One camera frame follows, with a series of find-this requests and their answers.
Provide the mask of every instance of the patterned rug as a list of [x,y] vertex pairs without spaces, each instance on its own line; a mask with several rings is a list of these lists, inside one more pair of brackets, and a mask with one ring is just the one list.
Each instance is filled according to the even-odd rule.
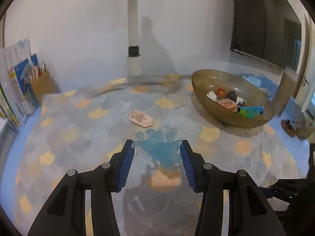
[[[127,139],[136,140],[135,133],[145,132],[129,121],[135,110],[154,119],[153,129],[175,132],[175,140],[187,139],[221,170],[245,169],[259,186],[299,176],[293,157],[268,124],[255,129],[222,125],[201,106],[189,77],[118,79],[99,90],[44,98],[15,180],[14,225],[23,235],[68,170],[93,170],[120,152]],[[120,234],[127,236],[193,235],[202,199],[188,186],[182,164],[163,168],[140,148],[125,188],[112,197]],[[227,235],[227,199],[225,191],[222,235]],[[86,225],[87,235],[92,235],[89,192]]]

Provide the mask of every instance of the small bottle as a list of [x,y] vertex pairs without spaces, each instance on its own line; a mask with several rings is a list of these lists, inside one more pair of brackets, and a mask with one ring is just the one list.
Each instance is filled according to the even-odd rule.
[[244,100],[244,99],[242,99],[242,98],[240,98],[240,97],[237,97],[236,103],[237,103],[238,105],[243,106],[243,105],[246,104],[246,100]]

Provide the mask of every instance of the pipe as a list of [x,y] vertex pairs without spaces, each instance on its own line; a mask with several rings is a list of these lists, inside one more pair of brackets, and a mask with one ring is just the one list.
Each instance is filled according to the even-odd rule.
[[138,35],[138,0],[128,0],[128,39],[129,50],[127,57],[128,75],[143,75],[139,54]]

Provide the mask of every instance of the ribbed bowl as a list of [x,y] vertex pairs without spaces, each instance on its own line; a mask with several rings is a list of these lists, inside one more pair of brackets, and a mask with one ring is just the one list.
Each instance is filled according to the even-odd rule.
[[[218,121],[237,128],[255,128],[264,125],[274,116],[274,109],[269,99],[257,87],[236,75],[212,69],[203,69],[192,75],[193,89],[202,106]],[[263,106],[264,114],[249,119],[220,106],[207,97],[210,91],[218,93],[219,88],[225,95],[234,90],[246,100],[246,106]]]

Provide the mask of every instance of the translucent blue toy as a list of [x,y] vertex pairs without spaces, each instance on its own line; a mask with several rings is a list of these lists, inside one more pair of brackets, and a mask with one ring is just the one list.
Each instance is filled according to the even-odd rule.
[[163,141],[162,131],[147,129],[145,132],[149,138],[144,140],[143,132],[136,133],[135,136],[138,141],[133,142],[132,148],[141,147],[164,167],[183,162],[181,155],[177,153],[182,144],[182,140],[174,141],[174,132],[165,133],[166,143]]

